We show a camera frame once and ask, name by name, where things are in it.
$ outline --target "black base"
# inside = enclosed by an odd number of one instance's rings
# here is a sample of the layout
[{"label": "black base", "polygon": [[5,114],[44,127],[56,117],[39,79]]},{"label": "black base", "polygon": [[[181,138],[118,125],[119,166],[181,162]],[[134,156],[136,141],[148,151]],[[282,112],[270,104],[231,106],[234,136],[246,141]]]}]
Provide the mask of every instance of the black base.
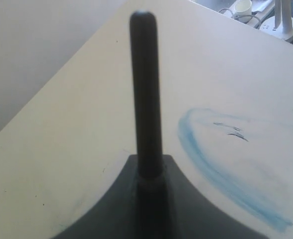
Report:
[{"label": "black base", "polygon": [[164,184],[155,192],[138,185],[131,155],[103,198],[55,239],[266,239],[211,204],[173,158],[163,156]]}]

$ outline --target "white cup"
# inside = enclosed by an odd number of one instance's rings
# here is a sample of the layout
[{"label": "white cup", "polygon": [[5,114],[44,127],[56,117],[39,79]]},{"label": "white cup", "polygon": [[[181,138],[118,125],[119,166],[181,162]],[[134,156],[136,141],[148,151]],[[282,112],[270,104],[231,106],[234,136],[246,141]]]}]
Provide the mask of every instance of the white cup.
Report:
[{"label": "white cup", "polygon": [[[235,4],[234,10],[236,16],[252,15],[252,1],[240,0]],[[241,17],[238,20],[240,22],[247,23],[249,20],[251,20],[251,17]]]}]

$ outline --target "black curved stand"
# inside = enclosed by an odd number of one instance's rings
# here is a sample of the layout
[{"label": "black curved stand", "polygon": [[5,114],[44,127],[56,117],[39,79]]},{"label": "black curved stand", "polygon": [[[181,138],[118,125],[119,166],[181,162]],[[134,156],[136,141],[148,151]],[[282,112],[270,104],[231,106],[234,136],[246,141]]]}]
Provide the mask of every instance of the black curved stand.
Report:
[{"label": "black curved stand", "polygon": [[135,12],[130,33],[138,155],[55,239],[266,239],[211,204],[162,154],[155,17]]}]

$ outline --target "blue smudge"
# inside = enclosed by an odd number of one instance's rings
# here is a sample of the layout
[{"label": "blue smudge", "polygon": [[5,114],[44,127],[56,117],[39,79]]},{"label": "blue smudge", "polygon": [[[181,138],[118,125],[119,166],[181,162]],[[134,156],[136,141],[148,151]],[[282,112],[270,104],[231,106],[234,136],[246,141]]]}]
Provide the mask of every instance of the blue smudge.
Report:
[{"label": "blue smudge", "polygon": [[[245,184],[241,179],[214,163],[214,161],[210,160],[204,154],[197,143],[190,122],[191,115],[195,111],[199,111],[199,109],[189,110],[186,115],[180,119],[178,123],[178,136],[183,149],[201,173],[221,193],[275,230],[284,232],[288,226],[293,226],[293,223],[289,219],[286,219],[274,209],[274,203],[269,201],[255,188]],[[217,115],[210,109],[205,109],[205,111],[214,113],[216,116],[222,118],[241,119],[235,116]]]}]

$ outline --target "black rod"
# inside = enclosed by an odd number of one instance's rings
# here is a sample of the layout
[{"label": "black rod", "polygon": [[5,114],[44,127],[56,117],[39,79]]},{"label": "black rod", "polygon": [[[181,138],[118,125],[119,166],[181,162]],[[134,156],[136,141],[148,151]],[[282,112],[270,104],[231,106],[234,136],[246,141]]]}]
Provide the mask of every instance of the black rod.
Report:
[{"label": "black rod", "polygon": [[162,174],[162,139],[155,16],[137,11],[130,18],[139,176]]}]

